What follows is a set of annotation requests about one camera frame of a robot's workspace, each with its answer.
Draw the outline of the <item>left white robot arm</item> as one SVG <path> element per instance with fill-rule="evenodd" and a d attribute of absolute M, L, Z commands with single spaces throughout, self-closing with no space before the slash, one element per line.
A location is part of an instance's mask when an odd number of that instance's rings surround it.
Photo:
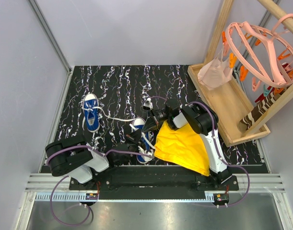
<path fill-rule="evenodd" d="M 126 164 L 132 155 L 151 160 L 153 153 L 143 143 L 145 135 L 136 130 L 126 135 L 125 143 L 120 143 L 103 153 L 91 146 L 85 136 L 52 142 L 45 147 L 46 164 L 54 177 L 69 176 L 76 179 L 85 189 L 93 189 L 96 177 L 110 166 Z"/>

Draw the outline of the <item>white shoelace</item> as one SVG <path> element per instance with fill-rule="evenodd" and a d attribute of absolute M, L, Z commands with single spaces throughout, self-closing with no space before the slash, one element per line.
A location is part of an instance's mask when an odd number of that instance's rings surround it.
<path fill-rule="evenodd" d="M 146 138 L 145 134 L 141 131 L 141 129 L 136 128 L 133 124 L 130 124 L 129 126 L 130 126 L 130 127 L 132 128 L 132 130 L 134 130 L 134 131 L 136 131 L 136 130 L 140 131 L 140 132 L 141 132 L 141 136 L 142 136 L 142 138 L 145 140 L 145 142 L 148 144 L 148 146 L 149 146 L 150 148 L 152 148 L 153 150 L 155 150 L 155 147 L 154 147 L 154 146 L 151 144 L 151 142 Z"/>

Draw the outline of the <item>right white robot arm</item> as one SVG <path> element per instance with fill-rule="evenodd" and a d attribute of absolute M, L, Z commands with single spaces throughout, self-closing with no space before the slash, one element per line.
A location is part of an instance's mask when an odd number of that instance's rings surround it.
<path fill-rule="evenodd" d="M 142 132 L 158 132 L 155 157 L 208 176 L 216 190 L 227 186 L 232 174 L 217 146 L 219 118 L 213 110 L 201 100 L 180 107 L 175 99 L 167 99 L 162 110 L 147 99 L 143 109 L 148 115 Z"/>

